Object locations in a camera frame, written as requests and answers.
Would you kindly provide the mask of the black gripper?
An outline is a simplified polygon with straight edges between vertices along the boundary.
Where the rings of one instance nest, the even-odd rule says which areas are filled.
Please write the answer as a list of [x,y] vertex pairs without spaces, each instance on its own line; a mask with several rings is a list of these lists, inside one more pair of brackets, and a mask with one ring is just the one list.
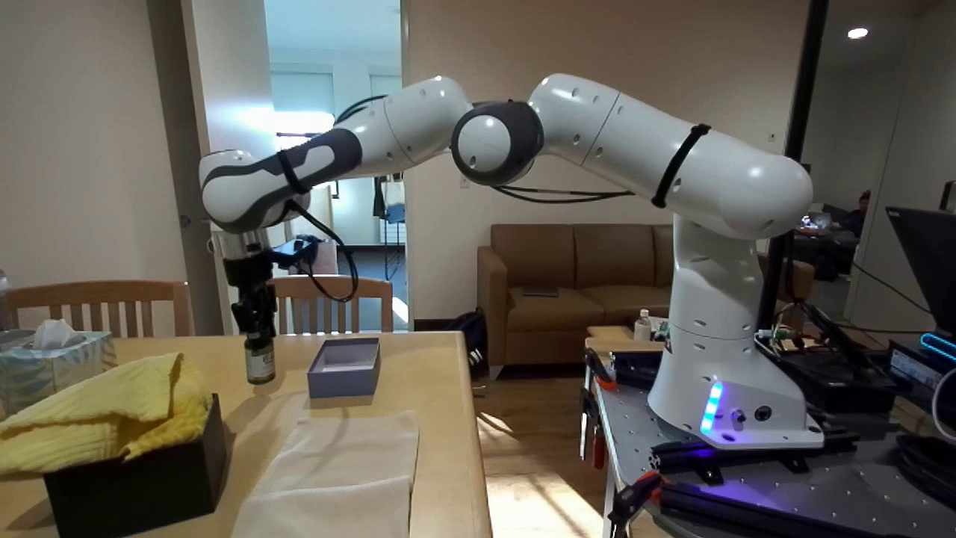
[[254,346],[256,338],[256,323],[254,313],[259,317],[259,341],[264,346],[273,346],[276,341],[276,289],[268,287],[273,280],[273,254],[256,251],[252,257],[227,260],[224,262],[227,284],[239,292],[234,301],[234,320],[236,329],[245,338],[245,349]]

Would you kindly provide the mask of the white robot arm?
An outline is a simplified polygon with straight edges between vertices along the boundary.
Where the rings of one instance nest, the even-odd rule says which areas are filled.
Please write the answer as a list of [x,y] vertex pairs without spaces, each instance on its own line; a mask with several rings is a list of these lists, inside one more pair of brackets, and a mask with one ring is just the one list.
[[812,201],[809,174],[581,74],[551,74],[528,99],[506,100],[475,100],[436,74],[366,99],[328,130],[267,159],[206,154],[201,202],[221,229],[254,383],[276,369],[268,226],[322,183],[403,174],[439,151],[470,183],[525,202],[566,198],[521,183],[542,154],[555,154],[600,177],[608,201],[643,198],[669,213],[675,280],[652,413],[720,450],[824,443],[797,383],[757,349],[761,275],[752,245],[797,223]]

